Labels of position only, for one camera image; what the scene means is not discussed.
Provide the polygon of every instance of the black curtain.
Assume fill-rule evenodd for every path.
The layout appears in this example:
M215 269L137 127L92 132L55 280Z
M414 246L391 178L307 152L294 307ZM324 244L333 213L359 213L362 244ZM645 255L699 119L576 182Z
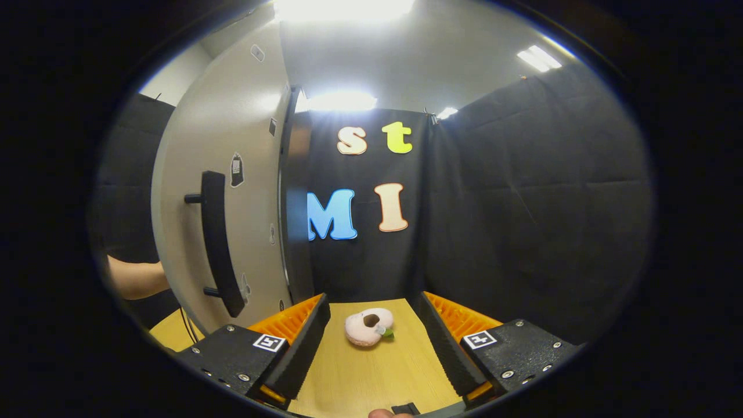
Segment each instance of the black curtain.
M150 211L152 171L160 140L175 107L137 94L125 105L103 143L92 231L104 251L127 263L157 263ZM126 305L147 329L178 307L172 290Z
M325 292L331 302L385 300L415 295L424 289L423 248L419 245L424 224L421 198L424 193L424 155L430 121L426 115L388 109L366 112L311 112L312 134L308 156L308 191L326 207L331 194L351 189L354 239L310 241L315 291ZM404 136L412 144L408 153L387 147L382 128L401 122L411 129ZM337 149L338 131L346 126L366 132L367 150L344 155ZM400 206L408 227L382 232L380 197L374 188L400 183Z
M636 280L652 189L642 135L582 65L494 91L432 130L426 287L573 343Z

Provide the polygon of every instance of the foam letter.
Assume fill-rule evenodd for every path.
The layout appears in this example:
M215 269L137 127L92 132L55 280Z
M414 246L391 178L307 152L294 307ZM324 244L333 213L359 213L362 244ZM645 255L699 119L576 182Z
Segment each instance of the foam letter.
M361 128L347 126L338 131L338 151L341 154L359 155L366 151L366 132Z
M403 219L403 211L400 208L402 189L403 185L400 183L380 184L374 188L382 204L382 223L379 224L379 230L382 232L402 231L408 228L408 221Z
M327 209L323 209L315 193L307 193L307 230L310 241L315 239L312 225L321 239L328 236L330 223L333 222L332 239L354 239L358 235L351 222L351 199L354 191L350 189L335 190L328 200Z
M413 144L405 144L404 135L410 135L412 130L403 126L402 122L394 122L382 128L387 134L387 148L397 154L406 154L413 149Z

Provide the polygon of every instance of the plush donut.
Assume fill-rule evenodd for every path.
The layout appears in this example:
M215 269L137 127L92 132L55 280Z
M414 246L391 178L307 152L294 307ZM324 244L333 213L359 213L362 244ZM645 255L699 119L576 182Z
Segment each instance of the plush donut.
M355 345L370 347L383 337L392 336L395 320L384 308L366 309L345 319L345 337Z

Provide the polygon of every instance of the ceiling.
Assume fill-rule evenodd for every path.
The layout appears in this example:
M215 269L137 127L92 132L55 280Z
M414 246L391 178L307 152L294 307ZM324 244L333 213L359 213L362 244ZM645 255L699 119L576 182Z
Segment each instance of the ceiling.
M217 57L271 19L271 4L261 6L201 44ZM410 13L385 22L281 22L280 31L289 81L308 97L359 90L385 109L461 108L536 74L516 56L531 45L572 60L524 19L475 0L416 0Z

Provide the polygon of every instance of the finger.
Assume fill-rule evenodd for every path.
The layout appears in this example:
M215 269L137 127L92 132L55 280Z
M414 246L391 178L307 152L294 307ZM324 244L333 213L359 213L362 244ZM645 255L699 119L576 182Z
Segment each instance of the finger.
M392 418L393 416L392 412L386 409L375 409L369 412L369 418Z

